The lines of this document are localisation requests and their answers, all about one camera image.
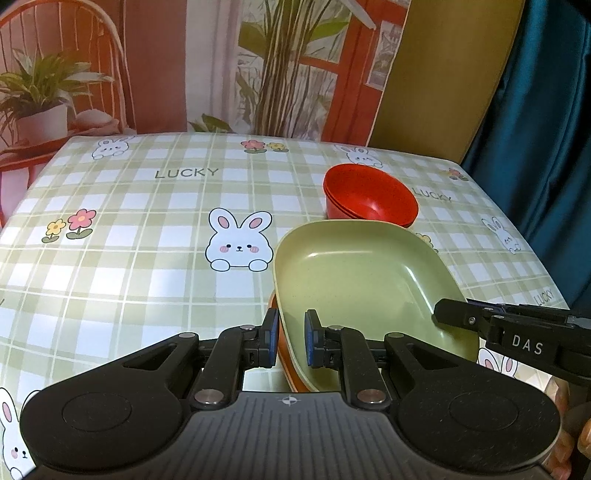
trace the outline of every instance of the pink flower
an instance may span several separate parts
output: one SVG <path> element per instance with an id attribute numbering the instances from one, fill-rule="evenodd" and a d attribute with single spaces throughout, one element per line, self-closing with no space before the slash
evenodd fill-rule
<path id="1" fill-rule="evenodd" d="M 96 215 L 96 210 L 86 210 L 81 208 L 76 212 L 75 215 L 72 215 L 68 218 L 68 223 L 70 224 L 70 230 L 78 230 L 79 228 L 88 228 L 92 225 L 92 219 Z"/>
<path id="2" fill-rule="evenodd" d="M 246 142 L 240 142 L 244 148 L 248 150 L 260 150 L 265 148 L 265 144 L 263 142 L 259 142 L 258 140 L 248 140 Z"/>

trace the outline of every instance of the flower print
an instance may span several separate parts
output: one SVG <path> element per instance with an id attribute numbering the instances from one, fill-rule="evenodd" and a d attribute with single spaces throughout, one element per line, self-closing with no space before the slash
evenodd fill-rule
<path id="1" fill-rule="evenodd" d="M 68 218 L 70 230 L 74 231 L 68 232 L 66 237 L 70 240 L 78 240 L 89 236 L 92 233 L 92 228 L 89 228 L 89 226 L 92 225 L 92 219 L 95 216 L 96 210 L 86 210 L 85 208 L 78 210 L 74 215 Z"/>
<path id="2" fill-rule="evenodd" d="M 60 232 L 66 227 L 66 223 L 61 218 L 58 218 L 55 222 L 49 222 L 47 224 L 47 232 L 41 241 L 44 244 L 55 242 L 60 235 Z"/>
<path id="3" fill-rule="evenodd" d="M 272 149 L 274 152 L 287 152 L 289 150 L 286 149 L 285 145 L 282 143 L 272 142 L 267 144 L 267 147 Z"/>
<path id="4" fill-rule="evenodd" d="M 263 153 L 267 151 L 264 142 L 258 140 L 247 140 L 240 142 L 240 145 L 244 147 L 244 151 L 247 153 Z"/>
<path id="5" fill-rule="evenodd" d="M 423 240 L 425 243 L 427 243 L 428 245 L 431 246 L 432 249 L 434 249 L 437 253 L 439 253 L 439 250 L 437 250 L 437 248 L 435 248 L 433 246 L 433 242 L 431 241 L 431 237 L 428 235 L 423 235 L 422 233 L 417 233 L 417 237 L 419 237 L 421 240 Z"/>
<path id="6" fill-rule="evenodd" d="M 66 223 L 64 222 L 64 220 L 62 220 L 61 218 L 58 218 L 55 222 L 50 222 L 47 225 L 46 235 L 48 235 L 48 236 L 59 235 L 65 226 L 66 226 Z"/>
<path id="7" fill-rule="evenodd" d="M 449 173 L 449 177 L 452 180 L 464 180 L 464 181 L 468 181 L 468 178 L 459 170 L 456 170 L 455 168 L 450 168 L 447 173 Z"/>
<path id="8" fill-rule="evenodd" d="M 265 144 L 263 142 L 259 142 L 258 140 L 248 140 L 246 142 L 240 142 L 240 145 L 242 145 L 247 150 L 260 150 L 262 148 L 265 148 Z"/>
<path id="9" fill-rule="evenodd" d="M 88 228 L 92 225 L 92 219 L 96 215 L 96 210 L 86 210 L 81 208 L 76 212 L 75 215 L 72 215 L 68 218 L 68 223 L 70 224 L 70 230 L 78 230 L 79 228 Z"/>

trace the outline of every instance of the crosshair symbol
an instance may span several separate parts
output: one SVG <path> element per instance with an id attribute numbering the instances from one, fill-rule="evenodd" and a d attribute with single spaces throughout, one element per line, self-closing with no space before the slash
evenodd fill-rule
<path id="1" fill-rule="evenodd" d="M 283 397 L 281 399 L 281 401 L 287 405 L 288 407 L 291 407 L 292 405 L 295 405 L 296 403 L 299 402 L 299 400 L 295 397 L 292 397 L 291 395 L 289 397 Z"/>

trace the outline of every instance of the hand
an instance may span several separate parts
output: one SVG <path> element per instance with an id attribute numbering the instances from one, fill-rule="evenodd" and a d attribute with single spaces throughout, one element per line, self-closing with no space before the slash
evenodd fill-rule
<path id="1" fill-rule="evenodd" d="M 562 418 L 569 409 L 568 382 L 552 377 L 548 382 L 548 386 L 546 386 L 545 392 L 554 401 Z M 591 459 L 591 419 L 585 424 L 576 443 L 578 450 Z M 560 429 L 556 445 L 544 462 L 544 467 L 555 480 L 567 480 L 570 476 L 570 456 L 573 453 L 574 445 L 574 438 Z"/>

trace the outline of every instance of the dark blue curtain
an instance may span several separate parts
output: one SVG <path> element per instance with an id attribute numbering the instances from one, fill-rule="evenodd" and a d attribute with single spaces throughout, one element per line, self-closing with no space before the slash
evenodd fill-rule
<path id="1" fill-rule="evenodd" d="M 529 0 L 462 166 L 522 233 L 571 308 L 591 309 L 589 22 Z"/>

